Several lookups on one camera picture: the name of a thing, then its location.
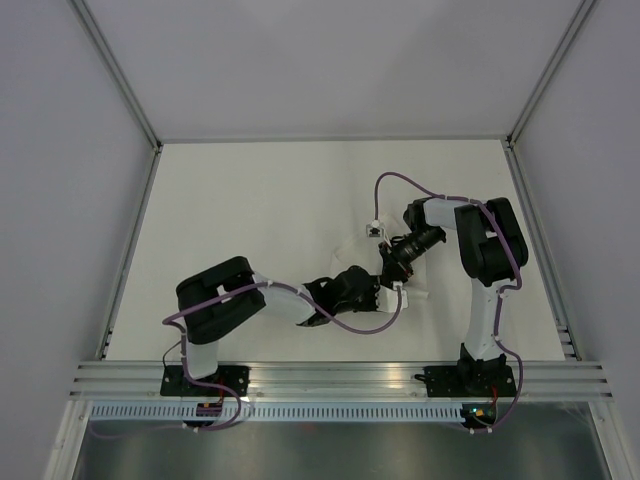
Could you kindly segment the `white cloth napkin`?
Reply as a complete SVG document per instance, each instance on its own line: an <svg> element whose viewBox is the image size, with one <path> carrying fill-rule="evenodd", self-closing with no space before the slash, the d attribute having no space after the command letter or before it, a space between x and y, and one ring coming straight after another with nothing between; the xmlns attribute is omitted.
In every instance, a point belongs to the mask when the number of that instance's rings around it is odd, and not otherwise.
<svg viewBox="0 0 640 480"><path fill-rule="evenodd" d="M409 232L404 222L395 215L383 213L381 223L389 237ZM370 274L378 274L382 269L382 259L378 253L378 238L369 238L365 233L351 235L333 250L330 261L330 275L335 277L348 267L358 265ZM405 285L410 300L427 300L430 296L427 281L427 260L424 256L412 263L414 275Z"/></svg>

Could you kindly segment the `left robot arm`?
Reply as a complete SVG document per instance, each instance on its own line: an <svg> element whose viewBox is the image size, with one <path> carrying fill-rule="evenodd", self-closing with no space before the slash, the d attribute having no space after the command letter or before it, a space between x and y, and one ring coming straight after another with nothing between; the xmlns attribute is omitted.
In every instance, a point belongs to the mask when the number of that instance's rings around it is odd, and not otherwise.
<svg viewBox="0 0 640 480"><path fill-rule="evenodd" d="M212 393L218 384L220 340L256 315L301 327L323 326L345 312L376 311L379 291L378 278L359 266L293 290L276 287L243 256L195 274L176 287L178 309L185 314L183 383L195 395Z"/></svg>

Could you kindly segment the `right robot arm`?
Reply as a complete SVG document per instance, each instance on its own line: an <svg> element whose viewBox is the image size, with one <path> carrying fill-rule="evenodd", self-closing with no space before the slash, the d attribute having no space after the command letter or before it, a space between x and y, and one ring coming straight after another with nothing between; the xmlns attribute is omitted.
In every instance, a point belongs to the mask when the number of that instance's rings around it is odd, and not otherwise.
<svg viewBox="0 0 640 480"><path fill-rule="evenodd" d="M444 242L448 230L456 233L461 264L472 286L469 328L461 344L456 381L463 392L478 395L493 381L489 366L506 360L499 340L502 306L506 293L521 287L520 269L529 259L512 205L504 197L485 203L424 198L409 204L403 219L410 233L379 245L380 284L392 288L406 283L413 275L412 263Z"/></svg>

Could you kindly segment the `back aluminium frame rail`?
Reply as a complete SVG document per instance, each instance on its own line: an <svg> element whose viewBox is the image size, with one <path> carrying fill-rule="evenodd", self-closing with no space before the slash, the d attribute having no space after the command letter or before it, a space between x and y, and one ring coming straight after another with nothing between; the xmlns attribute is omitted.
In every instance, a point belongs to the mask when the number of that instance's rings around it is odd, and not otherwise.
<svg viewBox="0 0 640 480"><path fill-rule="evenodd" d="M205 138L165 138L163 145L222 144L222 143L289 143L289 142L352 142L352 141L466 141L508 140L509 134L334 134L334 135L278 135L278 136L227 136Z"/></svg>

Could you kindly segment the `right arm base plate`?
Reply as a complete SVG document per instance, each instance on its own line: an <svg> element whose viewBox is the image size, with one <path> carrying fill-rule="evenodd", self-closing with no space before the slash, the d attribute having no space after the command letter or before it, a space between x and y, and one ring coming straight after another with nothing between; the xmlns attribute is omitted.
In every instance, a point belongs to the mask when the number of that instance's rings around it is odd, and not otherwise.
<svg viewBox="0 0 640 480"><path fill-rule="evenodd" d="M413 378L429 398L513 398L516 382L506 355L474 360L465 352L455 365L426 366Z"/></svg>

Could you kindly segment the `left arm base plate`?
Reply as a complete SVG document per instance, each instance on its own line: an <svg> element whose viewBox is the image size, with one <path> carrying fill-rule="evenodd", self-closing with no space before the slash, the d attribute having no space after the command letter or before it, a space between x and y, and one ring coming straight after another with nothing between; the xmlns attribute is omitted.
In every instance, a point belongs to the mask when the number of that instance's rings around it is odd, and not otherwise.
<svg viewBox="0 0 640 480"><path fill-rule="evenodd" d="M179 365L164 368L160 386L162 397L220 397L230 396L233 391L244 397L249 386L250 369L244 365L222 365L211 376L189 381Z"/></svg>

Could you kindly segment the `left side aluminium rail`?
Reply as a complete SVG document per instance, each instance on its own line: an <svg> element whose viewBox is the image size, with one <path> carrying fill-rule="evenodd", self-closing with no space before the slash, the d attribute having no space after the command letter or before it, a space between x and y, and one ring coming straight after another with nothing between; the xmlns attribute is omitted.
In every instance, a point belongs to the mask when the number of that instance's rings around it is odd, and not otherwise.
<svg viewBox="0 0 640 480"><path fill-rule="evenodd" d="M133 260L135 249L144 220L147 204L153 188L156 172L161 159L164 145L158 144L153 149L153 155L148 168L145 171L143 183L139 194L134 203L133 215L130 226L127 230L125 238L124 250L122 252L113 286L108 295L105 316L101 322L100 336L96 344L96 350L93 355L95 360L103 360L106 358L106 352L109 348L109 342L113 331L113 325L117 320L118 311L124 289L126 287L129 269Z"/></svg>

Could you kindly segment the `front aluminium rail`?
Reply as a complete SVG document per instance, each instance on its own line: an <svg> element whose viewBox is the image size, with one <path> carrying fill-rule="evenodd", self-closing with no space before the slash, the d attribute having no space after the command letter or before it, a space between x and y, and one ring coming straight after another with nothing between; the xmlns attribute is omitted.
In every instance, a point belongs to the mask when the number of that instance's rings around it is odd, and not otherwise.
<svg viewBox="0 0 640 480"><path fill-rule="evenodd" d="M249 362L247 394L267 402L390 401L427 398L415 379L420 362ZM86 361L78 365L69 397L74 400L145 400L160 397L159 361ZM524 364L523 402L610 402L604 368L591 361Z"/></svg>

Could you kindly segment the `right aluminium frame post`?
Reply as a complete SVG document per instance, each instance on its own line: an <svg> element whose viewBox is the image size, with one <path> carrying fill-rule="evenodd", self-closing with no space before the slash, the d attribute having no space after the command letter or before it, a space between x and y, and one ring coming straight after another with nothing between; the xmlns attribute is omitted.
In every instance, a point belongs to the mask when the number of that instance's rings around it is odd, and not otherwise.
<svg viewBox="0 0 640 480"><path fill-rule="evenodd" d="M536 108L542 101L554 78L559 73L563 63L568 58L571 49L598 5L599 1L597 0L581 0L578 2L574 13L564 28L563 33L542 69L540 76L536 80L533 89L524 103L524 106L520 110L520 113L518 114L509 133L504 138L505 149L513 149L518 139L524 133L524 130L534 115Z"/></svg>

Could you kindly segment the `aluminium frame post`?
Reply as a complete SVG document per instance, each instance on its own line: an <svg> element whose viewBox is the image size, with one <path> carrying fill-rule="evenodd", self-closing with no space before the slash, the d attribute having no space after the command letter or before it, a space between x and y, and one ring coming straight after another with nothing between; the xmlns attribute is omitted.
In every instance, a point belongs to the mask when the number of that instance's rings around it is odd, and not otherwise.
<svg viewBox="0 0 640 480"><path fill-rule="evenodd" d="M154 151L159 151L162 147L162 141L146 115L89 3L84 0L69 0L68 4L98 54L135 124L151 148Z"/></svg>
<svg viewBox="0 0 640 480"><path fill-rule="evenodd" d="M518 139L524 133L524 130L534 115L536 108L542 101L554 78L559 73L563 63L568 58L571 49L598 5L599 1L597 0L581 0L578 2L574 13L564 28L563 33L542 69L540 76L536 80L533 89L524 103L524 106L520 110L520 113L518 114L509 133L504 138L505 149L513 149Z"/></svg>

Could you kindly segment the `left aluminium frame post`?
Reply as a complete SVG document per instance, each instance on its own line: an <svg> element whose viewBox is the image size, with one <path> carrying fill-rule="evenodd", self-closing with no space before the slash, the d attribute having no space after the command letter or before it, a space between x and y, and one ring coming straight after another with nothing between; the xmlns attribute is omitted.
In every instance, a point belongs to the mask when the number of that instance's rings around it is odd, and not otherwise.
<svg viewBox="0 0 640 480"><path fill-rule="evenodd" d="M135 124L151 148L154 151L159 151L162 147L162 141L146 115L89 3L84 0L69 0L68 4L98 54Z"/></svg>

